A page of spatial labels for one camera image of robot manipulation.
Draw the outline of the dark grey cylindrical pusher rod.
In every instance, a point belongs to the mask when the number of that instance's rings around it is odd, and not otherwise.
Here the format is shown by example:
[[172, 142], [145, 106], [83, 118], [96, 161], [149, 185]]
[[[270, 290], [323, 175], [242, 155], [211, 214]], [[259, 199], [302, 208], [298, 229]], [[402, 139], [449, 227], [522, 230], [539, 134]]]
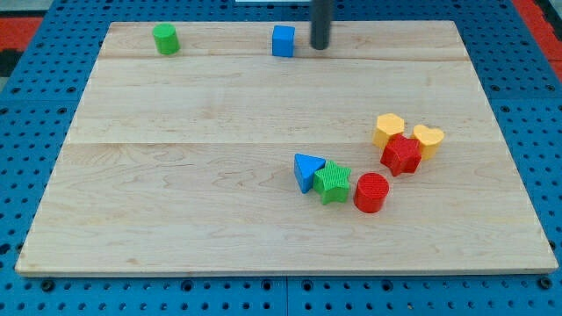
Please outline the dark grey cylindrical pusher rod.
[[310, 46], [315, 50], [325, 50], [329, 46], [333, 8], [333, 0], [311, 1]]

